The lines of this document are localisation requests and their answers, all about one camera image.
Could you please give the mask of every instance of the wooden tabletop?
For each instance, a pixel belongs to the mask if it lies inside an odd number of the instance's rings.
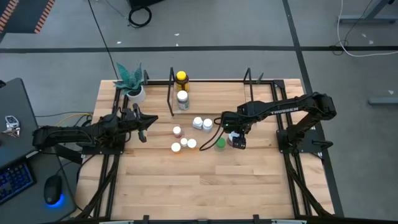
[[[284,81],[288,98],[303,94],[299,79]],[[180,126],[186,138],[196,139],[198,147],[209,140],[217,126],[211,133],[205,133],[192,128],[193,118],[213,119],[222,111],[236,111],[237,106],[250,100],[249,85],[190,82],[188,111],[178,110],[175,93],[170,97],[174,117],[167,106],[167,85],[144,88],[146,99],[139,104],[141,111],[156,114],[159,119],[146,132],[146,143],[139,141],[136,132],[126,143],[119,162],[113,220],[142,220],[143,215],[150,215],[152,220],[250,219],[253,214],[259,214],[260,218],[294,217],[284,160],[275,135],[275,116],[252,126],[246,135],[245,150],[229,146],[223,152],[213,148],[200,152],[183,147],[180,154],[174,154],[170,150],[172,143],[179,142],[172,133],[174,126]],[[94,122],[111,113],[114,93],[112,81],[103,80]],[[272,101],[268,85],[254,85],[253,93],[254,100]],[[304,116],[304,112],[292,113],[293,122]],[[310,154],[301,154],[301,158],[309,190],[327,211],[333,213],[321,160]],[[102,161],[103,156],[97,155],[81,169],[76,190],[79,207],[84,207],[96,192]],[[303,214],[301,193],[298,187],[296,189]],[[106,192],[102,215],[107,196]]]

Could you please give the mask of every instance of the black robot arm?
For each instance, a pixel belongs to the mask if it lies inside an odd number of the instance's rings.
[[[42,150],[58,143],[80,142],[85,146],[114,147],[120,134],[138,130],[139,139],[146,142],[143,130],[146,130],[158,119],[156,115],[142,114],[138,105],[133,104],[133,110],[126,108],[122,111],[125,117],[108,114],[100,117],[95,124],[86,127],[55,127],[44,126],[33,132],[33,146]]]
[[[326,94],[313,93],[288,100],[274,102],[250,101],[238,106],[237,112],[225,111],[221,114],[221,126],[225,133],[235,132],[233,147],[246,148],[245,134],[250,132],[252,124],[266,119],[270,115],[306,111],[308,114],[297,124],[287,128],[288,142],[298,144],[305,132],[321,120],[336,116],[333,100]]]

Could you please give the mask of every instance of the white pot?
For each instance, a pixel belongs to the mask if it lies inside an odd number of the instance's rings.
[[[131,101],[131,103],[141,103],[145,99],[145,90],[144,87],[141,86],[141,92],[136,95],[136,96],[131,96],[129,93],[127,94],[127,97]]]

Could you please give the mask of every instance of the computer mouse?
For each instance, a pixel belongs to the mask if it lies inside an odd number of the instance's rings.
[[[62,189],[62,179],[58,175],[53,175],[45,181],[44,200],[48,205],[53,205],[60,200]]]

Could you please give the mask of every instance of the green plant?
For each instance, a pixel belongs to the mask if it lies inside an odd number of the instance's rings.
[[[141,64],[139,64],[139,68],[132,73],[129,73],[123,65],[116,63],[118,66],[120,77],[122,78],[121,81],[114,82],[114,85],[122,90],[122,94],[126,95],[131,91],[138,90],[139,87],[142,85],[142,69]]]

